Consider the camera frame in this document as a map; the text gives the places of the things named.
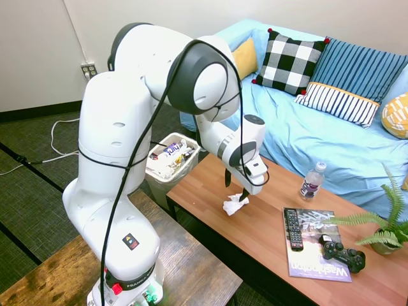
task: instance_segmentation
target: bottle cap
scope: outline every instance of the bottle cap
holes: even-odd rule
[[[326,164],[324,162],[322,162],[322,161],[318,161],[317,164],[316,164],[316,170],[318,172],[323,172],[323,171],[325,171],[325,169],[326,169]]]

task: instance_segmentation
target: crumpled tissue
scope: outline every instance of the crumpled tissue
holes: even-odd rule
[[[228,196],[231,201],[224,201],[223,209],[228,215],[234,214],[238,209],[249,203],[248,197],[239,202],[241,195],[242,193],[233,194],[232,196]]]

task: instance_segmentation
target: wooden bench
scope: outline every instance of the wooden bench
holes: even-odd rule
[[[141,191],[132,203],[161,238],[166,273],[158,305],[226,305],[242,280]],[[85,305],[100,262],[78,236],[0,295],[0,306]]]

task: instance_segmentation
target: wall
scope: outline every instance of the wall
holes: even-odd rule
[[[244,18],[408,54],[407,0],[65,0],[88,60],[106,71],[119,29],[150,22],[199,37]],[[0,112],[82,98],[86,79],[63,0],[0,2]]]
[[[86,79],[61,0],[0,1],[0,112],[82,99]]]
[[[191,37],[214,34],[244,18],[408,54],[406,0],[66,0],[79,37],[106,70],[119,29],[150,22]]]

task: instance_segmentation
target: black and white checkered pillow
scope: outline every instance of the black and white checkered pillow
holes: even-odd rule
[[[269,32],[261,73],[252,82],[300,94],[309,84],[325,42],[292,40],[271,29]]]

